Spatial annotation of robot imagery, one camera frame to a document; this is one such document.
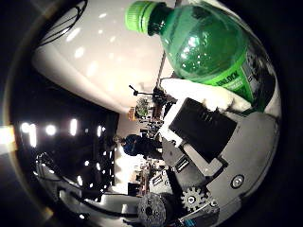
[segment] dark shirt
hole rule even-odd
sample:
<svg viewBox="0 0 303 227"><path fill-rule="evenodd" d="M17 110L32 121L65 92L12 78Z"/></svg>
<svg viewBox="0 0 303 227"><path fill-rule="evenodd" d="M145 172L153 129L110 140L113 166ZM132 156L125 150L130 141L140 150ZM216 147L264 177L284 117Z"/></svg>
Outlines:
<svg viewBox="0 0 303 227"><path fill-rule="evenodd" d="M131 156L136 156L137 154L144 154L142 150L140 150L140 144L142 137L136 134L129 134L125 138L125 145L123 145L124 152Z"/></svg>
<svg viewBox="0 0 303 227"><path fill-rule="evenodd" d="M122 146L124 152L131 156L142 154L146 157L151 151L156 151L157 148L162 148L161 142L141 137L136 134L129 134L125 138L125 142L126 144Z"/></svg>

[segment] green plastic bottle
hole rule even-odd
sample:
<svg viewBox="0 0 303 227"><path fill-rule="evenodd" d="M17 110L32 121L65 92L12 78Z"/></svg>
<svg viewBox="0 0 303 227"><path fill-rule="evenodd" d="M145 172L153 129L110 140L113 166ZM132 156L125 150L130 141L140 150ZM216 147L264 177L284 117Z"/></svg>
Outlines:
<svg viewBox="0 0 303 227"><path fill-rule="evenodd" d="M137 1L125 14L130 30L157 34L175 74L203 84L222 86L249 102L260 87L252 59L254 48L233 18L207 3L176 9L165 3Z"/></svg>

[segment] white ceiling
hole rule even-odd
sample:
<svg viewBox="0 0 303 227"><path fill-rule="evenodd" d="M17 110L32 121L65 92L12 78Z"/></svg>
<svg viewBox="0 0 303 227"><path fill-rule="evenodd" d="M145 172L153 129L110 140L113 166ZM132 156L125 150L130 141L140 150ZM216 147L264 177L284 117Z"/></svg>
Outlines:
<svg viewBox="0 0 303 227"><path fill-rule="evenodd" d="M36 69L63 88L119 113L137 100L129 85L151 92L163 54L159 37L125 27L126 8L134 0L89 0L76 24L58 40L39 47ZM174 1L167 1L173 7ZM57 23L69 18L66 13ZM172 73L166 65L164 74Z"/></svg>

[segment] person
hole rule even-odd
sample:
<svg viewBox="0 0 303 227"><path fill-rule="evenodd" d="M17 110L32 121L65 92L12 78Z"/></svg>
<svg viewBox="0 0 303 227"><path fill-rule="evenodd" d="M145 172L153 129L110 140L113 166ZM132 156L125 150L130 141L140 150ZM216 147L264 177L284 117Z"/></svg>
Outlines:
<svg viewBox="0 0 303 227"><path fill-rule="evenodd" d="M112 134L106 134L101 138L103 150L114 150L116 148L116 143L113 141Z"/></svg>
<svg viewBox="0 0 303 227"><path fill-rule="evenodd" d="M162 143L136 134L129 134L125 138L115 135L113 140L120 143L124 152L130 156L142 154L144 158L149 156L153 159L163 160L161 153L157 150L162 148Z"/></svg>

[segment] ceiling light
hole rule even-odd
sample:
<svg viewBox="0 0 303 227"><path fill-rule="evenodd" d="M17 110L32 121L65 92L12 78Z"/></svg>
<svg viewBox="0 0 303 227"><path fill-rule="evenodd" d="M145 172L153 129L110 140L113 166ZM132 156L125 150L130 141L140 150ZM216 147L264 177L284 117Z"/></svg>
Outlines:
<svg viewBox="0 0 303 227"><path fill-rule="evenodd" d="M57 129L53 125L48 125L45 127L45 132L48 135L54 135L54 134L56 134L56 131L57 131Z"/></svg>
<svg viewBox="0 0 303 227"><path fill-rule="evenodd" d="M29 124L27 122L22 123L20 128L23 133L29 133Z"/></svg>
<svg viewBox="0 0 303 227"><path fill-rule="evenodd" d="M112 36L110 42L113 43L116 40L116 36Z"/></svg>
<svg viewBox="0 0 303 227"><path fill-rule="evenodd" d="M79 34L80 32L80 28L77 27L75 28L66 38L67 42L71 42L73 39L75 39L75 37Z"/></svg>
<svg viewBox="0 0 303 227"><path fill-rule="evenodd" d="M79 184L80 186L83 185L83 181L82 181L81 176L78 176L78 177L77 177L77 181L78 181L78 184Z"/></svg>
<svg viewBox="0 0 303 227"><path fill-rule="evenodd" d="M69 28L66 28L65 30L62 31L62 35L64 35L67 31L69 30Z"/></svg>
<svg viewBox="0 0 303 227"><path fill-rule="evenodd" d="M0 127L0 145L8 145L15 142L15 132L12 126Z"/></svg>
<svg viewBox="0 0 303 227"><path fill-rule="evenodd" d="M104 18L107 16L107 13L101 13L98 18Z"/></svg>
<svg viewBox="0 0 303 227"><path fill-rule="evenodd" d="M101 171L101 167L100 167L99 163L96 163L96 168L97 168L98 171Z"/></svg>
<svg viewBox="0 0 303 227"><path fill-rule="evenodd" d="M88 65L87 71L86 71L86 76L88 78L92 77L98 70L98 62L93 61Z"/></svg>
<svg viewBox="0 0 303 227"><path fill-rule="evenodd" d="M37 147L37 133L35 124L31 124L29 126L29 143L33 148Z"/></svg>
<svg viewBox="0 0 303 227"><path fill-rule="evenodd" d="M78 120L77 119L72 119L70 121L70 129L69 132L71 135L75 136L77 133L77 125L78 125Z"/></svg>
<svg viewBox="0 0 303 227"><path fill-rule="evenodd" d="M100 137L100 136L101 136L101 133L102 133L102 127L101 127L101 126L98 126L98 127L97 127L97 136Z"/></svg>
<svg viewBox="0 0 303 227"><path fill-rule="evenodd" d="M76 49L75 55L74 55L75 59L79 59L80 57L82 57L83 54L84 54L84 51L85 51L85 49L84 49L83 46L81 46L78 49Z"/></svg>

